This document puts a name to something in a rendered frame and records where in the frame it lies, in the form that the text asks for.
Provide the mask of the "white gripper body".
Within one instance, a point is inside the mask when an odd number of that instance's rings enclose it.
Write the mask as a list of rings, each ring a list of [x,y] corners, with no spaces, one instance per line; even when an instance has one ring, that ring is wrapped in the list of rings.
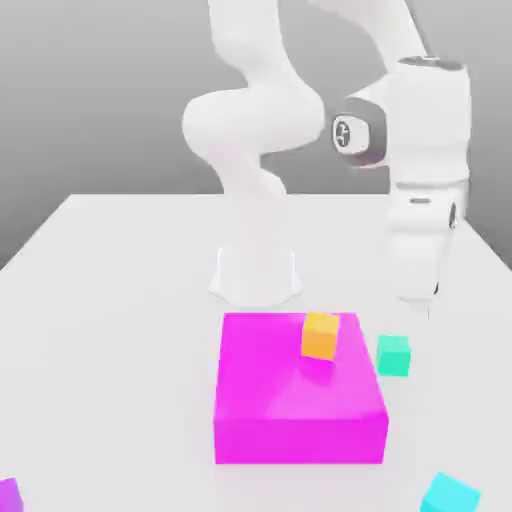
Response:
[[[393,233],[390,266],[396,296],[405,301],[430,301],[436,293],[448,236],[434,233]]]

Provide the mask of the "small green cube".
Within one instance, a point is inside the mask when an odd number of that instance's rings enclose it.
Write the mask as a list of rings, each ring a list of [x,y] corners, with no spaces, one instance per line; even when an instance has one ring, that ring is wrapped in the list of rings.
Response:
[[[411,348],[407,336],[379,335],[376,366],[379,376],[407,377]]]

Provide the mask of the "small orange cube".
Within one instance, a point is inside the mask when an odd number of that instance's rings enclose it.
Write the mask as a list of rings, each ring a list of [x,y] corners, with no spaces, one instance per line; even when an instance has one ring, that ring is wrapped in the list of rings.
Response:
[[[334,314],[309,312],[302,329],[301,355],[333,361],[335,357],[340,317]]]

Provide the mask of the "small cyan cube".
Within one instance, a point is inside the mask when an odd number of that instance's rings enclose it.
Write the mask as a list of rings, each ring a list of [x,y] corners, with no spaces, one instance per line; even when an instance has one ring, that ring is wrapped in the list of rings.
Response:
[[[420,512],[475,512],[481,492],[438,472],[424,495]]]

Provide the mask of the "small purple cube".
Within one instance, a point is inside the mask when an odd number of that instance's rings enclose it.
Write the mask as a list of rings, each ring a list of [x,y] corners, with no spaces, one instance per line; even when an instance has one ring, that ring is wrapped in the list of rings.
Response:
[[[0,480],[0,512],[24,512],[24,503],[15,478]]]

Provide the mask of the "large magenta box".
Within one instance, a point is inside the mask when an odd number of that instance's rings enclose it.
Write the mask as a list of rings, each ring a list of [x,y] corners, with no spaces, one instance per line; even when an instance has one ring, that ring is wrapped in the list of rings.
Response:
[[[359,318],[331,361],[301,354],[305,313],[225,314],[213,414],[218,464],[380,464],[389,416]]]

